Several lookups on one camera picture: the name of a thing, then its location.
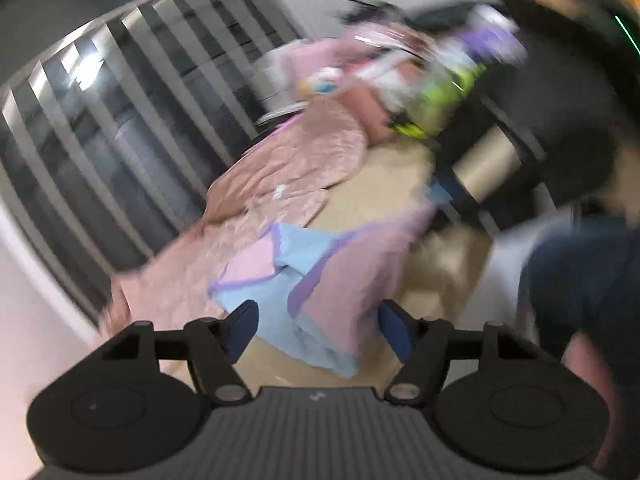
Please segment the pink blue purple garment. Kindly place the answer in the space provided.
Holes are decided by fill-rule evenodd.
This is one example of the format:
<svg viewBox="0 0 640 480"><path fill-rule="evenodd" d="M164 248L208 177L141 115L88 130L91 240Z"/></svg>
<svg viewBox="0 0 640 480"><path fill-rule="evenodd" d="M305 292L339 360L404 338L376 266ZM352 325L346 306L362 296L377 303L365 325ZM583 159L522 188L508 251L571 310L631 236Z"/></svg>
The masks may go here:
<svg viewBox="0 0 640 480"><path fill-rule="evenodd" d="M260 339L351 378L380 336L378 305L398 291L434 211L422 203L345 233L273 222L229 260L209 297L228 313L255 301Z"/></svg>

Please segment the neon yellow black gloves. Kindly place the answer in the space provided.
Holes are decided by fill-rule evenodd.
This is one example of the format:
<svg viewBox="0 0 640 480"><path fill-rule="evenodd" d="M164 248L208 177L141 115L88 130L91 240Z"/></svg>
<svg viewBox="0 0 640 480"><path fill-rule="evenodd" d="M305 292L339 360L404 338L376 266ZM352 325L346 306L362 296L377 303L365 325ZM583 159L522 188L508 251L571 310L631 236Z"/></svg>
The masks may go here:
<svg viewBox="0 0 640 480"><path fill-rule="evenodd" d="M483 63L432 68L402 98L390 128L420 141L435 139L487 69Z"/></svg>

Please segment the pink storage box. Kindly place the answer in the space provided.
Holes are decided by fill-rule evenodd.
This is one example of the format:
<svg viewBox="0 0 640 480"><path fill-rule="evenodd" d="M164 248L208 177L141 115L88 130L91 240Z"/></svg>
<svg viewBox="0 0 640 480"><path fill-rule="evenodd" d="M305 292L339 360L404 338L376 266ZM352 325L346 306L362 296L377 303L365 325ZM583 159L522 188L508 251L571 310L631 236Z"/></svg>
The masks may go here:
<svg viewBox="0 0 640 480"><path fill-rule="evenodd" d="M390 114L368 84L354 84L344 90L338 100L360 123L370 146L393 139L395 133L390 128Z"/></svg>

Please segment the plush toy yellow white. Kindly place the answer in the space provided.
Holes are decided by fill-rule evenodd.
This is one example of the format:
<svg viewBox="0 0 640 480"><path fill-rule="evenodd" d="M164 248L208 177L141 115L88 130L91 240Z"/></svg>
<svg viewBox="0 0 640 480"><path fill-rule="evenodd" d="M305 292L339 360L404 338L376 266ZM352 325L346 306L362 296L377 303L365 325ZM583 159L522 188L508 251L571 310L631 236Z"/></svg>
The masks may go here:
<svg viewBox="0 0 640 480"><path fill-rule="evenodd" d="M338 67L322 67L298 82L296 86L297 95L306 100L319 94L329 94L338 88L343 76L344 70Z"/></svg>

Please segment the pink quilted jacket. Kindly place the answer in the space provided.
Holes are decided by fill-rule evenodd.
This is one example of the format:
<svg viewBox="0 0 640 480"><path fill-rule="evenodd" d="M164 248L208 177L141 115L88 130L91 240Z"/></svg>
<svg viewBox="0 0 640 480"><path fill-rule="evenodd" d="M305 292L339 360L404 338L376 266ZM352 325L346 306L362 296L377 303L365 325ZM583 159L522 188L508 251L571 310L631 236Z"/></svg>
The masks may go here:
<svg viewBox="0 0 640 480"><path fill-rule="evenodd" d="M330 187L360 170L368 145L353 112L334 99L312 101L212 183L194 226L140 268L113 276L101 334L113 336L137 320L173 330L194 318L220 318L224 310L207 289L230 259L272 222L311 222Z"/></svg>

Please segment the pink pouch bag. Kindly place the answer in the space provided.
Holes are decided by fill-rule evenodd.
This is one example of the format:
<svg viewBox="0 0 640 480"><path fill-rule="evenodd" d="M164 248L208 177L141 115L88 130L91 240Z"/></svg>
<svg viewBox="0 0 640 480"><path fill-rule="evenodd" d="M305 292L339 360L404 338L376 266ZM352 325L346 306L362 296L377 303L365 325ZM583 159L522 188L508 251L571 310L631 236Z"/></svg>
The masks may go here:
<svg viewBox="0 0 640 480"><path fill-rule="evenodd" d="M290 84L297 84L322 68L348 64L360 55L355 41L338 38L292 41L280 47L279 54Z"/></svg>

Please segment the black handbag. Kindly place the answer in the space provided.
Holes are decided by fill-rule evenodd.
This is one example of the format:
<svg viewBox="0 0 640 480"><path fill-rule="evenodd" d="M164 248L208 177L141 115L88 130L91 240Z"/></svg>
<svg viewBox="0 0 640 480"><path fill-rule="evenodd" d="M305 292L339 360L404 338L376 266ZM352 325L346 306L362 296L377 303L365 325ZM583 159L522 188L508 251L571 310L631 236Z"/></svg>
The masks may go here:
<svg viewBox="0 0 640 480"><path fill-rule="evenodd" d="M364 22L402 23L405 11L385 0L335 0L338 9L335 13L337 21L343 25L356 25Z"/></svg>

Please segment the steel window guard bars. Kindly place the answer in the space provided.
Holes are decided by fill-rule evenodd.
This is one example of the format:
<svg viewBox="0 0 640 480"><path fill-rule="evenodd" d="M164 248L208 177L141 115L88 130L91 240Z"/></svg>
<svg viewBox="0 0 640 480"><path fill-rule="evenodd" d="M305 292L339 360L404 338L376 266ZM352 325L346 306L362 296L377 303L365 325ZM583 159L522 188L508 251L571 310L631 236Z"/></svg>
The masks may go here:
<svg viewBox="0 0 640 480"><path fill-rule="evenodd" d="M4 84L2 202L89 323L267 132L286 99L259 64L299 36L278 0L134 0Z"/></svg>

